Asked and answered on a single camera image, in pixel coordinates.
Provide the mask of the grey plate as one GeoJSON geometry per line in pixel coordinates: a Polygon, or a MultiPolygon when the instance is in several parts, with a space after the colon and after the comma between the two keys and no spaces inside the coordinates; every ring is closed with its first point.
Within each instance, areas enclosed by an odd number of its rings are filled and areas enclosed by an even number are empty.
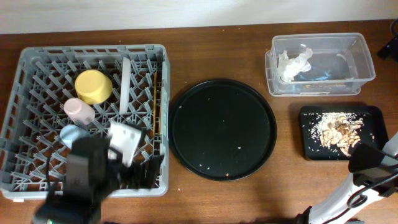
{"type": "Polygon", "coordinates": [[[131,64],[130,60],[126,57],[123,58],[122,66],[122,77],[121,77],[121,94],[119,103],[119,113],[126,114],[129,103],[129,89],[130,89],[130,74],[131,64]]]}

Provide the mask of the light blue cup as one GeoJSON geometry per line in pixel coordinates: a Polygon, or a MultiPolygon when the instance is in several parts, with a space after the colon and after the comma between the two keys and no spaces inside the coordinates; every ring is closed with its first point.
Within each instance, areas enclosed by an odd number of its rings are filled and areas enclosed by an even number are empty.
{"type": "Polygon", "coordinates": [[[66,125],[60,132],[60,140],[69,149],[72,148],[74,141],[80,138],[88,137],[90,133],[76,125],[66,125]]]}

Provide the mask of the wooden chopstick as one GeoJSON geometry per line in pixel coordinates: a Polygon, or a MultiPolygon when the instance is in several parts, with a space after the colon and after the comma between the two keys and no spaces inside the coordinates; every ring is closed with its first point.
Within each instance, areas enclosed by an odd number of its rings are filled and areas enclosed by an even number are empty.
{"type": "Polygon", "coordinates": [[[156,108],[157,108],[157,72],[154,72],[154,94],[153,94],[153,134],[156,135],[156,108]]]}
{"type": "Polygon", "coordinates": [[[164,82],[161,81],[160,84],[160,98],[159,98],[159,124],[158,124],[158,130],[159,130],[159,135],[161,135],[161,127],[162,127],[162,95],[163,95],[163,89],[164,89],[164,82]]]}

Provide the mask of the yellow bowl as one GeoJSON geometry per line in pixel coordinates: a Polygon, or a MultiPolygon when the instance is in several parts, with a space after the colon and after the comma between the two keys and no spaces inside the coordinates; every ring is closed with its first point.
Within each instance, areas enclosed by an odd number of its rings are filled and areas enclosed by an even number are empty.
{"type": "Polygon", "coordinates": [[[81,72],[75,80],[76,93],[82,101],[89,105],[106,101],[113,90],[113,84],[105,74],[98,70],[81,72]]]}

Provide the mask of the white napkin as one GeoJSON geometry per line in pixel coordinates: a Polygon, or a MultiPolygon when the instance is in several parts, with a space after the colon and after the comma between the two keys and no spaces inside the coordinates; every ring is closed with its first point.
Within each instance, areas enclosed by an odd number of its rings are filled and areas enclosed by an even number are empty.
{"type": "Polygon", "coordinates": [[[300,53],[295,58],[289,58],[287,51],[279,54],[279,61],[277,66],[277,74],[283,82],[292,82],[300,72],[308,72],[312,66],[308,59],[313,55],[310,48],[306,48],[304,52],[300,53]]]}

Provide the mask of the food scraps and rice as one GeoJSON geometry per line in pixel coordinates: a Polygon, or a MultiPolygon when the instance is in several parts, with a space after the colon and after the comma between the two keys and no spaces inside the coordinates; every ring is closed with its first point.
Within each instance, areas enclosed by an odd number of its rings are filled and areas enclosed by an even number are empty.
{"type": "Polygon", "coordinates": [[[323,148],[350,158],[350,149],[361,142],[359,131],[364,125],[362,118],[354,113],[331,112],[316,116],[310,137],[323,148]]]}

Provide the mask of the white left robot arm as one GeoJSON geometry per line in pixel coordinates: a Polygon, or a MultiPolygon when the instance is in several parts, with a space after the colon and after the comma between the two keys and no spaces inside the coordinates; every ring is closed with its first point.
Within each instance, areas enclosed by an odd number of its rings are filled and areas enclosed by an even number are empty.
{"type": "Polygon", "coordinates": [[[62,194],[55,192],[57,183],[51,185],[32,223],[98,223],[102,201],[122,185],[153,188],[164,156],[134,162],[143,133],[130,124],[111,123],[106,138],[75,140],[67,157],[62,194]]]}

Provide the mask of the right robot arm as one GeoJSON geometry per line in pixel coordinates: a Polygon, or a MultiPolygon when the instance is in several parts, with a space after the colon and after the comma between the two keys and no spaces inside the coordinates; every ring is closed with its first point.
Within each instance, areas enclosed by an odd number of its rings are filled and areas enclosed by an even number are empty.
{"type": "Polygon", "coordinates": [[[378,150],[358,144],[349,175],[322,203],[309,206],[294,223],[346,223],[364,207],[397,192],[397,135],[378,150]]]}

